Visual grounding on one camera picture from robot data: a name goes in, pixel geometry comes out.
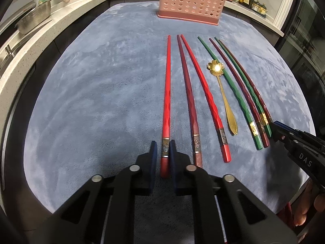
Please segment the person's right hand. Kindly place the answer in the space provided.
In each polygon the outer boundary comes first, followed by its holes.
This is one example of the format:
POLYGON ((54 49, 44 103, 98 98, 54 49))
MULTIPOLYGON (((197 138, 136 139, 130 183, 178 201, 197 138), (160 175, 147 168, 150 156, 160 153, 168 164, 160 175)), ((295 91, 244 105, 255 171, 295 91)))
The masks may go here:
POLYGON ((305 223, 307 218, 307 212, 311 207, 311 204, 318 212, 324 211, 324 193, 319 194, 315 200, 312 200, 312 180, 308 180, 306 188, 302 194, 301 200, 294 213, 294 225, 301 226, 305 223))

